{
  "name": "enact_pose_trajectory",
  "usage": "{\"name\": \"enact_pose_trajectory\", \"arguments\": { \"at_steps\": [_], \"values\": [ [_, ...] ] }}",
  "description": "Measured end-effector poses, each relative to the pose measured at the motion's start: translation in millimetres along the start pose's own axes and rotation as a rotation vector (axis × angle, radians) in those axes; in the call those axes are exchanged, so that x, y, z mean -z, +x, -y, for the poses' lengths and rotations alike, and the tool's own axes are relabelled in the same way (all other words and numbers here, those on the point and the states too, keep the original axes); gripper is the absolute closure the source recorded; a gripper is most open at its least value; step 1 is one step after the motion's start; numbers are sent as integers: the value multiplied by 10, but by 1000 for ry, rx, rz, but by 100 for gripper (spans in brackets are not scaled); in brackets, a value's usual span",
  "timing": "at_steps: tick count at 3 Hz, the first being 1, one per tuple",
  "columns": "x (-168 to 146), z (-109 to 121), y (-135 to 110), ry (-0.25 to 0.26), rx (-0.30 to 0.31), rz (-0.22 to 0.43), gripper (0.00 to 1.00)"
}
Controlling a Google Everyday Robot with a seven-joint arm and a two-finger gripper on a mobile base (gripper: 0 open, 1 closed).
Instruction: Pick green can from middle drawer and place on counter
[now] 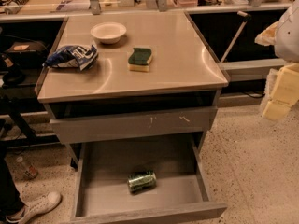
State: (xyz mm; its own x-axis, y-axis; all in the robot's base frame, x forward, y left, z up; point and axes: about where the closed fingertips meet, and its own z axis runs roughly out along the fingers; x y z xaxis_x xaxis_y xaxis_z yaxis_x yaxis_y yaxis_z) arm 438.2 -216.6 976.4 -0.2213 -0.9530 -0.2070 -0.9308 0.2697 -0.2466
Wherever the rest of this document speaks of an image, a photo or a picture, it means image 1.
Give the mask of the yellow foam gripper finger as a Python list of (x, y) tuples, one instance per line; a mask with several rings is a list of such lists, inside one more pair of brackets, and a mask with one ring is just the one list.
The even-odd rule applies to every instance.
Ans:
[(271, 69), (265, 84), (262, 117), (278, 121), (299, 101), (299, 63)]

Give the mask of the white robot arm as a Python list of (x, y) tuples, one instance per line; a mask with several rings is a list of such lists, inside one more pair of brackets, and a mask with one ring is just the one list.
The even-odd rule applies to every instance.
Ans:
[(271, 69), (266, 80), (262, 116), (283, 119), (299, 101), (299, 0), (295, 0), (280, 17), (254, 40), (274, 47), (277, 57), (286, 64), (278, 71)]

